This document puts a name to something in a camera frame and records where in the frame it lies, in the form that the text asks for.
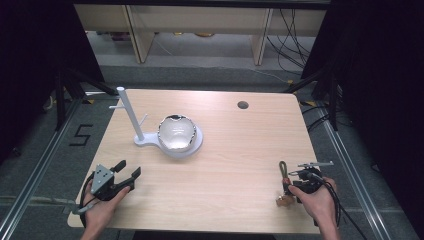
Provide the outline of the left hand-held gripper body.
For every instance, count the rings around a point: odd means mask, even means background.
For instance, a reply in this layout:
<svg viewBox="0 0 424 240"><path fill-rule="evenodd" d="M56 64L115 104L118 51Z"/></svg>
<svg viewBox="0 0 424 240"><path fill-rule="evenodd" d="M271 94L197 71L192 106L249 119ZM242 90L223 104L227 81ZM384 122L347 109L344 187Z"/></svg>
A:
<svg viewBox="0 0 424 240"><path fill-rule="evenodd" d="M98 164L92 174L93 182L92 187L90 188L90 193L101 201L109 201L127 186L130 187L130 190L135 188L135 181L131 181L131 177L121 183L115 184L115 174L116 172L112 172L111 168L108 169L105 166Z"/></svg>

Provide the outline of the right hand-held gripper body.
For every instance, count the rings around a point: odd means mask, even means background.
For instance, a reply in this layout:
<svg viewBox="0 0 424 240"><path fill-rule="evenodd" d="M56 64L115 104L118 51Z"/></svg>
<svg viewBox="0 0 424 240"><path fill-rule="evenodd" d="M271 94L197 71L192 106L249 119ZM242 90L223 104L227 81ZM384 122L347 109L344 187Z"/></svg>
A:
<svg viewBox="0 0 424 240"><path fill-rule="evenodd" d="M302 181L300 190L307 194L316 192L325 183L319 167L333 165L334 163L332 161L327 163L311 162L299 164L300 170L297 170L299 171L297 177L299 181Z"/></svg>

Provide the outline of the keychain with olive strap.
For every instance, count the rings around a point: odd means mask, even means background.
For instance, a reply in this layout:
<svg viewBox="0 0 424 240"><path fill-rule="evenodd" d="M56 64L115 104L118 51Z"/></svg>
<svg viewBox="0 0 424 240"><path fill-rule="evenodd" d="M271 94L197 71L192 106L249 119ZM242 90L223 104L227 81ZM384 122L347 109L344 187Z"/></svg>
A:
<svg viewBox="0 0 424 240"><path fill-rule="evenodd" d="M291 180L288 177L288 168L285 161L279 162L279 169L282 176L282 190L283 192L277 197L276 205L278 207L288 207L295 202L294 195L289 191Z"/></svg>

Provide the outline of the person's right hand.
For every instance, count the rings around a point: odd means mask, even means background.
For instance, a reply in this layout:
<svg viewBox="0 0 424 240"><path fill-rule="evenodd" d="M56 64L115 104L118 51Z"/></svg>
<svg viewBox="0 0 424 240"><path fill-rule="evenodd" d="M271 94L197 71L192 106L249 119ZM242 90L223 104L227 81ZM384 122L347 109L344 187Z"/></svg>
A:
<svg viewBox="0 0 424 240"><path fill-rule="evenodd" d="M288 189L301 200L306 212L316 221L321 230L325 227L337 226L334 200L325 185L310 194L293 185L290 185Z"/></svg>

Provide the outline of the person's left hand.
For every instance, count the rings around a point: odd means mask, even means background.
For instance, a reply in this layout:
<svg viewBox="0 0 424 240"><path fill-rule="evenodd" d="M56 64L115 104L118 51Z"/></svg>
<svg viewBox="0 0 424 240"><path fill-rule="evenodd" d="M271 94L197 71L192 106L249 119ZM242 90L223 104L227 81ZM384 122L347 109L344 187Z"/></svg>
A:
<svg viewBox="0 0 424 240"><path fill-rule="evenodd" d="M89 181L85 189L85 196L83 200L84 205L88 205L90 203L94 204L94 206L85 213L85 229L101 229L103 231L109 225L116 208L129 193L130 188L126 187L122 189L113 199L109 201L100 201L90 193L91 186L92 181Z"/></svg>

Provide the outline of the white pegged stand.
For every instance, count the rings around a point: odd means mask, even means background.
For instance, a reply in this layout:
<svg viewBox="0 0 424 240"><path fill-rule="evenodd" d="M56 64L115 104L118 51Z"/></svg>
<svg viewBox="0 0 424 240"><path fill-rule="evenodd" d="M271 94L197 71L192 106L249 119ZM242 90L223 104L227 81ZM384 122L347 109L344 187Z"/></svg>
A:
<svg viewBox="0 0 424 240"><path fill-rule="evenodd" d="M202 129L196 125L197 128L197 137L193 142L192 148L185 152L170 152L161 146L158 140L158 128L154 132L145 132L142 130L141 126L145 119L147 118L147 114L143 116L141 120L138 120L136 114L133 110L129 97L127 95L126 89L124 87L117 87L116 91L121 99L122 104L116 106L110 106L110 109L124 109L127 112L129 120L135 130L135 136L133 138L134 143L139 147L146 146L156 146L158 147L164 154L177 159L186 158L195 154L202 146L204 134Z"/></svg>

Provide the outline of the white bowl with silver rim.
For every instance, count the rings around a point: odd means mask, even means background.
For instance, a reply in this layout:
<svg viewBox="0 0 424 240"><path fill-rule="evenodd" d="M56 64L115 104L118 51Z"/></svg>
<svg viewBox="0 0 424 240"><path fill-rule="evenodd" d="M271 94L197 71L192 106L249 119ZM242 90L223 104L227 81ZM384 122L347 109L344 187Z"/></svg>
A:
<svg viewBox="0 0 424 240"><path fill-rule="evenodd" d="M188 151L196 137L196 125L184 115L167 116L158 128L159 143L170 152Z"/></svg>

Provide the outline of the black tripod stand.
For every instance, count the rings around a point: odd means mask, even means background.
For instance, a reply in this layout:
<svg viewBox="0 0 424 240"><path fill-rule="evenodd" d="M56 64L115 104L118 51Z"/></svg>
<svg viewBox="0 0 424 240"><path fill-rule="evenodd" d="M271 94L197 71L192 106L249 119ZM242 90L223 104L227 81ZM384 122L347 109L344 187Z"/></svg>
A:
<svg viewBox="0 0 424 240"><path fill-rule="evenodd" d="M73 100L82 100L86 96L86 93L81 86L82 82L86 82L108 95L118 95L116 90L110 88L104 82L91 78L80 71L71 68L58 69L55 73L57 130L59 130L66 121L67 110L65 107L65 93L68 93Z"/></svg>
<svg viewBox="0 0 424 240"><path fill-rule="evenodd" d="M312 82L316 82L314 90L312 91L312 97L315 100L322 100L325 96L329 97L329 121L333 130L337 131L336 107L338 84L334 73L329 67L323 67L310 76L300 80L298 83L284 90L284 93L294 93Z"/></svg>

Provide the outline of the dark curtain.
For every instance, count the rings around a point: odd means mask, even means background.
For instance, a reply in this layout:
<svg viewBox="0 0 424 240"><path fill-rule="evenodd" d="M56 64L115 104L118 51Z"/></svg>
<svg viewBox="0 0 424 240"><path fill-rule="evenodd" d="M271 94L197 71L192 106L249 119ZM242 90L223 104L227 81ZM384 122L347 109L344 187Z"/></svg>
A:
<svg viewBox="0 0 424 240"><path fill-rule="evenodd" d="M347 111L424 238L424 0L330 0L304 73L333 53Z"/></svg>
<svg viewBox="0 0 424 240"><path fill-rule="evenodd" d="M0 0L0 163L72 72L104 80L71 0Z"/></svg>

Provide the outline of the light wooden shelf unit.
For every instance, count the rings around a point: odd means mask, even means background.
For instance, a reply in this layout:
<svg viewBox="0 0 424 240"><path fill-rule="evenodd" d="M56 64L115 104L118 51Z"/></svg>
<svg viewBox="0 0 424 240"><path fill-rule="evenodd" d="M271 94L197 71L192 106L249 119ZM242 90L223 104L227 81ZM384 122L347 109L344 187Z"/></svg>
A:
<svg viewBox="0 0 424 240"><path fill-rule="evenodd" d="M248 35L253 61L260 65L266 37L294 33L313 37L323 10L77 4L87 31L127 32L136 61L146 61L156 32Z"/></svg>

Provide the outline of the aluminium floor rail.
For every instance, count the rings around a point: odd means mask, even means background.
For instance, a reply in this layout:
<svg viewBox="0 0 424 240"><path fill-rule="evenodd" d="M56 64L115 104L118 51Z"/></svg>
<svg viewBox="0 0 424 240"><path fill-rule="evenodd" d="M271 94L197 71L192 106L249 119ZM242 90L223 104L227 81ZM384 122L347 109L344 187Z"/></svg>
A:
<svg viewBox="0 0 424 240"><path fill-rule="evenodd" d="M68 129L70 121L72 120L81 103L81 100L74 100L65 110L65 119L59 126L55 127L55 130L52 133L47 146L43 149L42 155L38 159L31 174L25 181L25 185L22 187L19 194L14 198L7 214L0 222L0 240L9 240L13 235L30 202L31 197L33 196L35 190L38 188L42 178L45 175L45 172L50 166L52 158Z"/></svg>
<svg viewBox="0 0 424 240"><path fill-rule="evenodd" d="M347 178L351 184L353 191L358 199L358 202L364 212L365 217L374 233L377 240L392 240L391 234L388 231L384 220L379 213L374 201L368 193L366 186L360 178L359 172L353 164L353 161L339 135L333 129L331 123L325 120L323 123L326 132L332 142L333 147L338 155L339 161L346 172Z"/></svg>

